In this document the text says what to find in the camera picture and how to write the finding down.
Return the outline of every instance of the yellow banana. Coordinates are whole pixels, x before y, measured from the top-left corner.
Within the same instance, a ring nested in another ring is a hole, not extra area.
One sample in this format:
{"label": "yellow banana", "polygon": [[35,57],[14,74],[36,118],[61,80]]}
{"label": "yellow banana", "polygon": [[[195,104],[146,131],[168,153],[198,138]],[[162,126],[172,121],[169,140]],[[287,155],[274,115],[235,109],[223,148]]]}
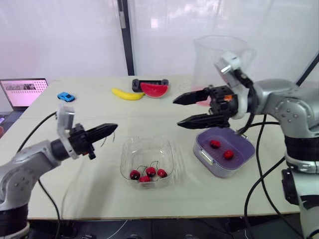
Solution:
{"label": "yellow banana", "polygon": [[117,88],[112,88],[112,93],[127,101],[137,101],[145,95],[144,93],[128,93]]}

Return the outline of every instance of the white backdrop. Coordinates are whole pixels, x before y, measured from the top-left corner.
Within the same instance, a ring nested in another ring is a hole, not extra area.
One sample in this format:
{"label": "white backdrop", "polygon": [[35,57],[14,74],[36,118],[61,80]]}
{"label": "white backdrop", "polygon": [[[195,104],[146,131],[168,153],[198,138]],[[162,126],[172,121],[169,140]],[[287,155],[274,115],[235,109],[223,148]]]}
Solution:
{"label": "white backdrop", "polygon": [[112,75],[127,75],[116,0],[0,1],[0,79]]}
{"label": "white backdrop", "polygon": [[255,81],[295,81],[319,50],[318,0],[130,0],[129,9],[137,75],[192,73],[192,40],[210,34],[257,50]]}

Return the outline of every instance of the blue toy car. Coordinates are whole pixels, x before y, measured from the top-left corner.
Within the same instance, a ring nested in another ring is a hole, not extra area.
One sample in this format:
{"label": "blue toy car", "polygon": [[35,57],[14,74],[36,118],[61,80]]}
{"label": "blue toy car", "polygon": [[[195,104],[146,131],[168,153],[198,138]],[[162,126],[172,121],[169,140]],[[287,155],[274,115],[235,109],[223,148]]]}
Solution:
{"label": "blue toy car", "polygon": [[58,99],[64,100],[66,102],[71,102],[75,100],[75,97],[67,92],[61,92],[60,94],[58,94]]}

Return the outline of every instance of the table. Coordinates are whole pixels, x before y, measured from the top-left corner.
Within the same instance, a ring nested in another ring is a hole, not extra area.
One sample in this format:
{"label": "table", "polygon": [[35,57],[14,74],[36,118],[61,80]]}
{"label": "table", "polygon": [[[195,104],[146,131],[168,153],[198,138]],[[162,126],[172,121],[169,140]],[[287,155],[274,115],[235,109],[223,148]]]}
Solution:
{"label": "table", "polygon": [[[246,195],[259,178],[256,158],[249,160],[228,179],[212,175],[194,156],[195,136],[202,130],[178,127],[176,123],[188,116],[206,113],[208,108],[172,104],[178,95],[190,90],[190,76],[138,77],[141,80],[170,80],[170,91],[163,98],[143,97],[139,101],[125,101],[111,93],[112,87],[130,91],[135,77],[61,78],[52,82],[21,118],[0,139],[0,164],[8,162],[30,131],[61,103],[57,94],[66,91],[76,100],[67,103],[74,107],[74,123],[85,129],[104,122],[117,123],[115,141],[108,137],[103,147],[96,142],[96,159],[81,156],[68,159],[41,177],[55,199],[63,219],[136,219],[136,218],[194,218],[241,216]],[[233,129],[242,127],[248,118],[231,120]],[[255,144],[259,127],[249,129],[247,136]],[[130,188],[120,174],[123,142],[130,136],[164,135],[176,143],[180,151],[183,177],[174,185],[156,190]],[[26,145],[57,138],[56,120],[49,119]],[[266,172],[285,152],[284,136],[277,125],[265,126],[260,158]],[[281,170],[283,163],[269,177],[266,187],[274,204],[283,213],[298,212],[283,194]],[[261,186],[254,192],[248,213],[273,214]],[[36,184],[29,203],[30,219],[55,219],[50,201]]]}

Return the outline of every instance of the toy watermelon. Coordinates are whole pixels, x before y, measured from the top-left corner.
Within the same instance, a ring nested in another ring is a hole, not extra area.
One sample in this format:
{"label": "toy watermelon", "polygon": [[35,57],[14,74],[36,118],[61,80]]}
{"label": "toy watermelon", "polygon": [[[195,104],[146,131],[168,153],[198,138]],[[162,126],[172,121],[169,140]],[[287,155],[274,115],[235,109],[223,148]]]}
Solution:
{"label": "toy watermelon", "polygon": [[149,97],[160,98],[168,91],[168,85],[141,83],[141,89]]}

